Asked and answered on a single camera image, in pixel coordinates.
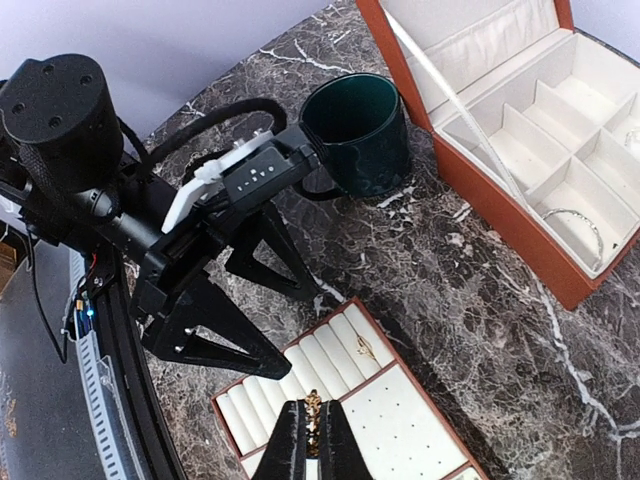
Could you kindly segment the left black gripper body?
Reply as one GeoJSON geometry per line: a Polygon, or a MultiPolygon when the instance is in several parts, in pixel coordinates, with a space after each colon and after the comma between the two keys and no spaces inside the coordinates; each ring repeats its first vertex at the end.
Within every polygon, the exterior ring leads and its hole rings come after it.
{"type": "Polygon", "coordinates": [[[182,340],[203,327],[230,340],[234,307],[205,266],[224,250],[226,236],[203,220],[188,220],[145,253],[131,299],[143,340],[182,340]]]}

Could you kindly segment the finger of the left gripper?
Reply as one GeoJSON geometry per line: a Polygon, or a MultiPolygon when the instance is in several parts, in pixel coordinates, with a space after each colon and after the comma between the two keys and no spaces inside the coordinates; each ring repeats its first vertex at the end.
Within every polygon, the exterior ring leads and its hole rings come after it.
{"type": "Polygon", "coordinates": [[[311,301],[319,287],[272,202],[244,219],[230,240],[226,270],[299,301],[311,301]]]}
{"type": "Polygon", "coordinates": [[[160,360],[266,379],[282,379],[291,371],[284,354],[205,274],[152,317],[142,345],[160,360]]]}

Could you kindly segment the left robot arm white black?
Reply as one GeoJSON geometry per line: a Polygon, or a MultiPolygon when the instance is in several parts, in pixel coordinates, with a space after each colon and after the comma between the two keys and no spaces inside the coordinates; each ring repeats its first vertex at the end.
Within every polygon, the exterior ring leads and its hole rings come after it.
{"type": "Polygon", "coordinates": [[[279,380],[280,350],[213,284],[207,264],[298,300],[316,284],[274,205],[325,157],[305,124],[253,98],[218,108],[152,151],[116,115],[100,65],[80,54],[29,59],[1,85],[1,193],[27,228],[91,263],[76,322],[159,359],[279,380]],[[273,126],[201,159],[174,188],[153,168],[227,119],[253,112],[273,126]]]}

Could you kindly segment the dark green cup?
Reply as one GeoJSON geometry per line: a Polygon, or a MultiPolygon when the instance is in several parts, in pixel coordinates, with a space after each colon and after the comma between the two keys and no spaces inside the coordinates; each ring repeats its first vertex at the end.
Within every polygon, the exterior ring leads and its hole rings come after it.
{"type": "Polygon", "coordinates": [[[335,184],[312,192],[296,183],[294,190],[308,200],[381,196],[411,172],[402,98],[383,76],[354,73],[319,86],[303,103],[299,122],[328,152],[323,166],[335,184]]]}

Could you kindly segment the red jewelry tray cream insert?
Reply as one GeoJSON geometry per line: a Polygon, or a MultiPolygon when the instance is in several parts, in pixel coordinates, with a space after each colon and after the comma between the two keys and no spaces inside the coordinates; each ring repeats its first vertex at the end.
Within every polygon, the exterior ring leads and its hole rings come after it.
{"type": "Polygon", "coordinates": [[[246,376],[212,399],[244,470],[256,471],[287,400],[315,389],[341,402],[376,479],[484,479],[487,474],[357,298],[284,349],[281,380],[246,376]]]}

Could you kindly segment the red wooden jewelry box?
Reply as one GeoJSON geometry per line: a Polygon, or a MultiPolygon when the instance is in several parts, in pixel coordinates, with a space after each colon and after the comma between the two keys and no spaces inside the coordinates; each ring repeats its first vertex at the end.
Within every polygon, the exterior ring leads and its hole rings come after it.
{"type": "Polygon", "coordinates": [[[639,67],[567,1],[362,1],[440,176],[576,308],[639,238],[639,67]]]}

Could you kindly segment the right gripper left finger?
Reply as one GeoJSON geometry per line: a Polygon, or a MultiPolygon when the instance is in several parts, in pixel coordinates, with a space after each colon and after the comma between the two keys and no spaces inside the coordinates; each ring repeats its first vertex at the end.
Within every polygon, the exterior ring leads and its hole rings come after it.
{"type": "Polygon", "coordinates": [[[306,478],[307,411],[303,400],[284,403],[253,480],[306,478]]]}

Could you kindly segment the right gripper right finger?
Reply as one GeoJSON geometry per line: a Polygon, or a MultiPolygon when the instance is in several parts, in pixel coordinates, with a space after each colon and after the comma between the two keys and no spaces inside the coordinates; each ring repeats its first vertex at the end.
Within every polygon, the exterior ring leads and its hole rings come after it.
{"type": "Polygon", "coordinates": [[[320,408],[318,478],[372,480],[342,404],[331,400],[320,408]]]}

